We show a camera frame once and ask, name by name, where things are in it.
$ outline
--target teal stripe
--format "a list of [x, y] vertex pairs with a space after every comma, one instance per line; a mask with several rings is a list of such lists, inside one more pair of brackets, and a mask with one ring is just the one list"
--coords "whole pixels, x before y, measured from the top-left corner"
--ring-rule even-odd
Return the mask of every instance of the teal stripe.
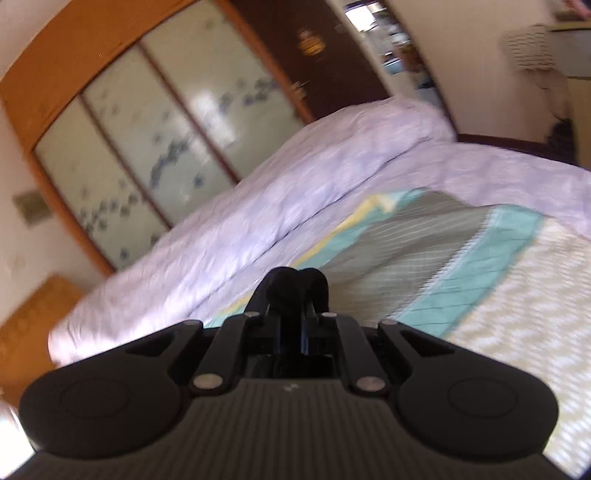
[[417, 189], [409, 190], [407, 192], [384, 194], [391, 200], [396, 201], [396, 207], [393, 211], [384, 212], [381, 208], [374, 208], [359, 223], [352, 226], [351, 228], [347, 228], [347, 230], [337, 233], [318, 253], [314, 254], [308, 260], [298, 265], [297, 268], [299, 270], [303, 270], [304, 268], [323, 267], [339, 253], [348, 249], [355, 242], [357, 242], [362, 233], [365, 232], [373, 223], [383, 222], [384, 220], [393, 217], [401, 209], [417, 200], [421, 195], [423, 195], [423, 193], [425, 193], [425, 190]]
[[477, 243], [397, 315], [397, 320], [444, 336], [499, 283], [515, 257], [535, 237], [542, 218], [515, 205], [495, 207]]

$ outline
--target dark wooden door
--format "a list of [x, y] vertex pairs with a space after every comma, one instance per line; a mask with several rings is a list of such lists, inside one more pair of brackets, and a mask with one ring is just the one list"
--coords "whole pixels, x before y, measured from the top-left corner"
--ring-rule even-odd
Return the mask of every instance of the dark wooden door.
[[[326, 0], [230, 0], [265, 44], [315, 118], [388, 92]], [[305, 47], [311, 45], [308, 53]]]

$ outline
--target bed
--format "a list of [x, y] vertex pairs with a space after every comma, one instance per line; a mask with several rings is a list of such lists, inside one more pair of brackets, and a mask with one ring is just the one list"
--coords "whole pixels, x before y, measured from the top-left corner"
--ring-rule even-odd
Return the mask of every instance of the bed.
[[[584, 308], [591, 285], [591, 174], [459, 144], [441, 112], [404, 98], [348, 107], [304, 128], [233, 191], [195, 211], [150, 254], [81, 301], [51, 331], [51, 357], [67, 365], [187, 318], [214, 326], [268, 270], [307, 258], [364, 201], [416, 189], [468, 207], [512, 204], [543, 217], [544, 239], [528, 239], [527, 251], [515, 250], [511, 259], [520, 262], [518, 268], [516, 263], [503, 270], [496, 290], [441, 335], [551, 385], [561, 418], [547, 454], [569, 474], [580, 475], [591, 462], [591, 417], [585, 413], [591, 403], [591, 357], [585, 353], [591, 319]], [[530, 281], [539, 269], [528, 255], [539, 264], [546, 257], [568, 264], [545, 266], [543, 271], [562, 275], [551, 285], [571, 277], [576, 284], [567, 285], [566, 293], [546, 292], [543, 278]], [[566, 300], [569, 288], [577, 301]], [[527, 301], [517, 308], [508, 298], [519, 289]], [[544, 307], [553, 316], [538, 314], [533, 290], [550, 299]], [[560, 352], [556, 362], [544, 346]]]

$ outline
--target white comforter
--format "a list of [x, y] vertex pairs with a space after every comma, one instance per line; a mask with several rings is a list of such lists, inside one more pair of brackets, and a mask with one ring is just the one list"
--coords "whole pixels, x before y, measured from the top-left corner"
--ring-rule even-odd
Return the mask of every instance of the white comforter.
[[429, 187], [473, 205], [515, 203], [591, 237], [591, 174], [457, 144], [441, 113], [396, 98], [307, 126], [233, 191], [175, 227], [87, 296], [49, 336], [69, 364], [188, 317], [207, 322], [289, 264], [372, 193]]

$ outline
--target ribbed black surface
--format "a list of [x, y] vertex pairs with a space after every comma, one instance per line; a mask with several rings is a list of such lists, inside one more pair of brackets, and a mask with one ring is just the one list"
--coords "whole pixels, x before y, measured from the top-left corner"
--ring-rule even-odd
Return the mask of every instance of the ribbed black surface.
[[541, 455], [505, 464], [447, 458], [423, 447], [380, 400], [338, 380], [242, 380], [193, 402], [159, 441], [123, 457], [68, 460], [40, 453], [14, 480], [551, 479]]

